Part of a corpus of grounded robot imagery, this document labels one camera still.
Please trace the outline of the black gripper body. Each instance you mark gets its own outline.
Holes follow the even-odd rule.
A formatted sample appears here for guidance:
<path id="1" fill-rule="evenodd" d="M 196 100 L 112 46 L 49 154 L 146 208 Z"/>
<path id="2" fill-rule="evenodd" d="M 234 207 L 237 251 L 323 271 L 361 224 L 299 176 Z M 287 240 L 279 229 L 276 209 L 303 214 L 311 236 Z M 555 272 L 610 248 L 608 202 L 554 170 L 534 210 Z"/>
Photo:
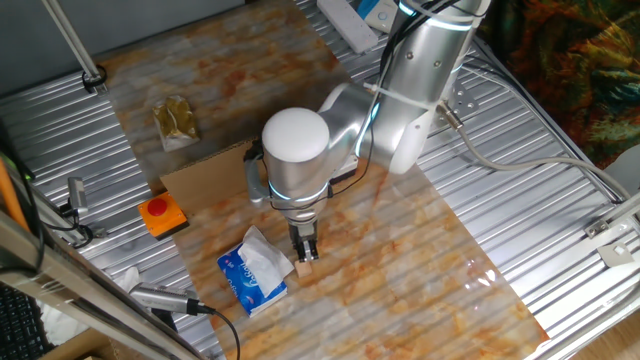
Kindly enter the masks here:
<path id="1" fill-rule="evenodd" d="M 290 223 L 289 235 L 292 244 L 302 244 L 303 242 L 316 243 L 318 240 L 317 223 L 317 220 L 304 224 Z"/>

